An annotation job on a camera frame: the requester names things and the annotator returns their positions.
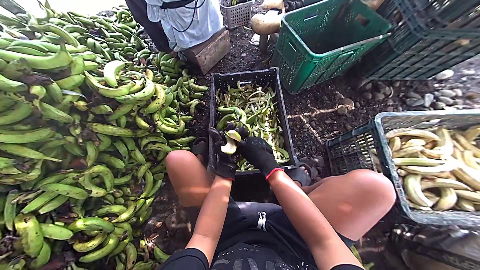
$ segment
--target white garment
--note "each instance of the white garment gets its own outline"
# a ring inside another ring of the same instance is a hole
[[[194,0],[186,6],[176,9],[160,8],[163,2],[173,1],[176,0],[146,0],[148,19],[152,22],[160,21],[162,23],[163,30],[168,37],[168,45],[174,51],[200,44],[223,27],[219,0]]]

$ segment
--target black shorts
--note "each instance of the black shorts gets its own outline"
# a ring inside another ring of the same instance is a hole
[[[195,226],[200,209],[187,207],[185,211],[192,226]],[[264,224],[259,222],[259,215],[264,217],[262,219]],[[348,247],[354,244],[353,240],[337,234]],[[248,243],[249,237],[252,238],[253,243]],[[269,243],[267,245],[280,246],[285,254],[293,255],[293,257],[316,267],[310,249],[297,233],[281,206],[272,203],[235,202],[230,197],[216,253],[237,243],[254,245],[258,238]]]

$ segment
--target person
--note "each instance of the person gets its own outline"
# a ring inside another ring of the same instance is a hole
[[[392,207],[392,183],[382,174],[354,170],[300,187],[276,163],[267,142],[237,131],[242,140],[228,155],[220,149],[224,133],[208,130],[217,153],[214,179],[201,155],[185,150],[167,155],[168,176],[192,219],[193,233],[185,249],[159,269],[363,269],[349,247]],[[265,176],[280,205],[233,201],[237,153]],[[303,167],[294,172],[306,174]]]

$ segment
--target knee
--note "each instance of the knee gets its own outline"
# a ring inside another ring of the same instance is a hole
[[[182,167],[185,168],[185,165],[191,164],[197,157],[186,150],[174,150],[168,153],[166,159],[167,168]]]
[[[360,196],[389,209],[395,203],[395,187],[382,173],[358,169],[347,173],[347,176],[354,179],[353,183],[356,190],[361,193]]]

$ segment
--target black shirt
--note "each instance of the black shirt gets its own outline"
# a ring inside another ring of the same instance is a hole
[[[160,266],[161,270],[298,270],[308,266],[288,266],[270,248],[238,243],[220,252],[210,268],[202,251],[187,248],[172,255]],[[342,264],[331,270],[361,270],[360,267]]]

